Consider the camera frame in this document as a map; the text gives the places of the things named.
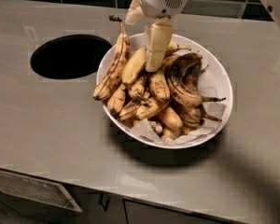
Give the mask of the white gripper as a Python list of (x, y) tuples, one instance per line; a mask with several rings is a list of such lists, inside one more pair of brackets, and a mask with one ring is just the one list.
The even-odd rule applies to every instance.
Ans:
[(146, 70), (155, 72), (161, 67), (165, 51), (173, 35), (171, 20), (183, 10), (188, 0), (132, 0), (125, 17), (125, 23), (136, 25), (144, 14), (149, 18), (162, 18), (149, 23), (145, 28)]

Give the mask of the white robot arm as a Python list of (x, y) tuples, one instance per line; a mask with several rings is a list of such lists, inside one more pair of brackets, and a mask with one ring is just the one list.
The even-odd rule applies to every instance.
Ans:
[[(144, 17), (152, 19), (145, 28), (146, 70), (155, 72), (173, 36), (172, 18), (180, 14), (188, 0), (132, 0), (125, 23), (135, 25)], [(280, 28), (280, 0), (260, 0)]]

